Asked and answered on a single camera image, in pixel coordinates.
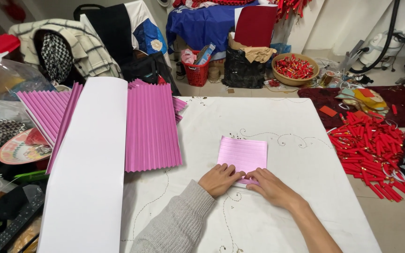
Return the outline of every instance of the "white appliance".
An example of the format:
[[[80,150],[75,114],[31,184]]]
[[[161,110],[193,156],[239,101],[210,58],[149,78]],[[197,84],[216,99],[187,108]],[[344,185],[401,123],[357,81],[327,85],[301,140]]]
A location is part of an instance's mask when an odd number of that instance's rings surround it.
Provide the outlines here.
[[[379,33],[374,38],[369,41],[369,50],[366,53],[360,55],[359,60],[367,67],[370,66],[375,60],[378,59],[379,55],[382,53],[382,50],[387,40],[388,31]],[[396,55],[401,50],[405,43],[405,36],[402,31],[393,32],[393,38],[391,39],[390,45],[387,49],[382,60],[375,67],[389,67],[395,61]]]

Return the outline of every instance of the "vacuum hose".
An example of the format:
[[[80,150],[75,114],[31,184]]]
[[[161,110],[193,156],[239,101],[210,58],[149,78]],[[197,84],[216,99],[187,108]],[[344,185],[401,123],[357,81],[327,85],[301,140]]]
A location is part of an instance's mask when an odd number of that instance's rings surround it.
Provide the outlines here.
[[[374,66],[378,65],[378,63],[382,60],[384,55],[387,52],[388,47],[390,46],[391,39],[393,38],[393,30],[395,30],[395,23],[397,21],[397,14],[398,14],[398,8],[399,8],[399,3],[400,0],[395,0],[395,3],[393,4],[393,11],[391,12],[391,20],[390,20],[390,27],[388,28],[388,34],[387,34],[387,40],[385,41],[384,49],[382,50],[381,54],[379,57],[373,62],[368,67],[363,67],[361,70],[355,70],[353,68],[350,68],[349,71],[354,73],[354,74],[362,74],[370,69],[374,68]]]

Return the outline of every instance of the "hand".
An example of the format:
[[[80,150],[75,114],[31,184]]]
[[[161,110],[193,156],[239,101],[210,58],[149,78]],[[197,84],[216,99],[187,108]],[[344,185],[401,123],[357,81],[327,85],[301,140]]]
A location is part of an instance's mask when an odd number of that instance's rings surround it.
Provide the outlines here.
[[[258,181],[260,186],[249,184],[246,185],[246,188],[260,193],[275,206],[283,207],[292,212],[307,205],[307,201],[267,169],[257,168],[248,173],[245,179]]]
[[[235,166],[217,164],[209,172],[201,177],[198,184],[206,190],[213,198],[223,195],[228,188],[237,180],[246,175],[240,171],[235,173]]]

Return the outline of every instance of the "blue box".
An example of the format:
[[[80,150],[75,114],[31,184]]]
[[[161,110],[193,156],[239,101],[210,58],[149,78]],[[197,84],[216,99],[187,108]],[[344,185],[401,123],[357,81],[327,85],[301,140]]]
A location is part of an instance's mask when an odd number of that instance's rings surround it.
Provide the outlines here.
[[[199,59],[199,61],[195,65],[203,65],[204,63],[209,60],[209,56],[212,54],[213,50],[215,50],[215,45],[210,43],[209,47],[205,51],[204,55]]]

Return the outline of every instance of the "red plastic basket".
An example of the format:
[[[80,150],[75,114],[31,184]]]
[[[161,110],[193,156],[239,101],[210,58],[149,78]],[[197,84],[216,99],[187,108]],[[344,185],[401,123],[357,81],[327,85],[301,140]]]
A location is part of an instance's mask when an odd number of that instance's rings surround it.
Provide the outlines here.
[[[192,51],[194,55],[197,55],[199,51]],[[207,81],[207,77],[209,76],[209,59],[203,65],[193,65],[184,63],[182,64],[185,67],[185,74],[187,75],[188,84],[196,87],[203,87]]]

